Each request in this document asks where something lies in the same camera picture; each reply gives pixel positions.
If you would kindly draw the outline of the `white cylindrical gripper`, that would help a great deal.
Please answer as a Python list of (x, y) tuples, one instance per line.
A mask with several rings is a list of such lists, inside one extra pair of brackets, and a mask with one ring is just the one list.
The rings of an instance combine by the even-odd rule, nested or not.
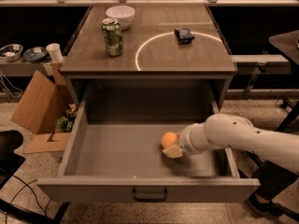
[(200, 154), (208, 150), (204, 124), (194, 123), (178, 132), (178, 145), (172, 145), (162, 150), (170, 159)]

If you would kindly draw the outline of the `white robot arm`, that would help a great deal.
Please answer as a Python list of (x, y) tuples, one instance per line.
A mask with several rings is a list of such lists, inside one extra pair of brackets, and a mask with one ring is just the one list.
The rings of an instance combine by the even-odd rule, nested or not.
[(162, 137), (163, 154), (170, 159), (232, 148), (248, 151), (295, 174), (299, 173), (299, 136), (259, 129), (245, 118), (214, 114), (177, 133)]

